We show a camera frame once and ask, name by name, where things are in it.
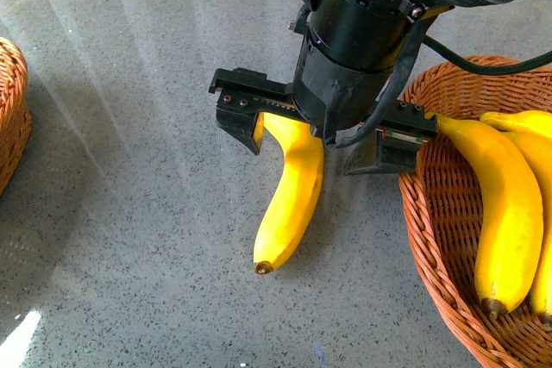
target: banana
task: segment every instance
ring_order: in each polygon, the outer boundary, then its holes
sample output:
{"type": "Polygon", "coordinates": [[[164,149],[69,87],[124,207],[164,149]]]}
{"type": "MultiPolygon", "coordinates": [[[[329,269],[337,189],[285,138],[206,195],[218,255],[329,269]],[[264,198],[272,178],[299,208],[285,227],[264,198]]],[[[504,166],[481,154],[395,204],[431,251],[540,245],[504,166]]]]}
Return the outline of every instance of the banana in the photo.
{"type": "Polygon", "coordinates": [[[260,275],[282,266],[303,238],[323,181],[322,141],[308,124],[269,113],[265,128],[284,152],[284,170],[255,239],[253,262],[260,275]]]}
{"type": "Polygon", "coordinates": [[[525,132],[505,135],[525,157],[543,195],[543,249],[529,298],[533,311],[543,325],[552,328],[552,141],[525,132]]]}
{"type": "Polygon", "coordinates": [[[545,111],[530,110],[517,114],[486,112],[480,121],[500,131],[525,131],[552,140],[552,114],[545,111]]]}
{"type": "Polygon", "coordinates": [[[483,196],[475,289],[492,319],[527,296],[543,239],[543,201],[535,176],[516,146],[474,120],[437,115],[437,126],[473,167],[483,196]]]}

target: speckled stone surface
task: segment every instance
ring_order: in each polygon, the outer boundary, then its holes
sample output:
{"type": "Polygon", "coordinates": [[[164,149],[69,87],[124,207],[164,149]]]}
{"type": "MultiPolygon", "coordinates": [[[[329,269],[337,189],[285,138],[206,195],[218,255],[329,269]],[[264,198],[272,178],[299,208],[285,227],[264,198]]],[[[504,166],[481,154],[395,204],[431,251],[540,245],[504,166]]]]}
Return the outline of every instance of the speckled stone surface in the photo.
{"type": "MultiPolygon", "coordinates": [[[[413,264],[397,177],[345,178],[278,271],[252,267],[281,172],[216,128],[217,67],[292,78],[299,0],[0,0],[30,68],[33,133],[0,197],[0,343],[23,366],[469,367],[413,264]]],[[[552,3],[455,10],[458,53],[549,49],[552,3]]],[[[423,50],[414,75],[442,59],[423,50]]]]}

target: gray granite countertop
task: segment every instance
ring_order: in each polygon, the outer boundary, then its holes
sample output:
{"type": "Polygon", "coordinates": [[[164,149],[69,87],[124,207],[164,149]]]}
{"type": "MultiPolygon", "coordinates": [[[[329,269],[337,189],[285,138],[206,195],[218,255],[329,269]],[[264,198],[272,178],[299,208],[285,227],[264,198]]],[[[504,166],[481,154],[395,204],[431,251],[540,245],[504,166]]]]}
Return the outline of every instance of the gray granite countertop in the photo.
{"type": "MultiPolygon", "coordinates": [[[[40,314],[22,366],[467,367],[417,275],[397,176],[327,155],[298,251],[254,274],[282,158],[216,128],[217,67],[292,78],[299,0],[0,0],[28,60],[33,132],[0,198],[0,343],[40,314]]],[[[552,3],[458,9],[462,55],[550,49],[552,3]]],[[[441,62],[424,49],[414,75],[441,62]]]]}

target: banana tip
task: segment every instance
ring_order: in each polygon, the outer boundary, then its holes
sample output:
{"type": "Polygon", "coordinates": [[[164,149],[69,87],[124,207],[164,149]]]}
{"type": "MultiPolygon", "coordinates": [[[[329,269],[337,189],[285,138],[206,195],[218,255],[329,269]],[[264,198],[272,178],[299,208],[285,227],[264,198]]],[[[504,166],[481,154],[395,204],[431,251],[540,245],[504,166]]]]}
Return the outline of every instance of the banana tip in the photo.
{"type": "Polygon", "coordinates": [[[544,325],[547,331],[552,330],[552,315],[542,312],[538,314],[538,320],[544,325]]]}
{"type": "Polygon", "coordinates": [[[481,301],[481,307],[483,312],[492,320],[498,319],[502,315],[508,313],[508,308],[501,301],[497,299],[483,299],[481,301]]]}
{"type": "Polygon", "coordinates": [[[266,275],[274,270],[272,265],[268,262],[258,262],[254,264],[255,273],[258,275],[266,275]]]}

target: screw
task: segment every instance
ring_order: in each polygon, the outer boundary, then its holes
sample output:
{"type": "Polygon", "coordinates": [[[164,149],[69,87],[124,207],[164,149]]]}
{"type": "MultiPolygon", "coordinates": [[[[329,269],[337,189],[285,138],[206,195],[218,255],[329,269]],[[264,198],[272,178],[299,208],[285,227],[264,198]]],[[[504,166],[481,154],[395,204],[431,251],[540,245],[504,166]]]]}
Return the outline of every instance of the screw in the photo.
{"type": "Polygon", "coordinates": [[[414,9],[412,9],[411,16],[414,19],[417,19],[420,17],[423,13],[423,8],[421,6],[416,6],[414,9]]]}

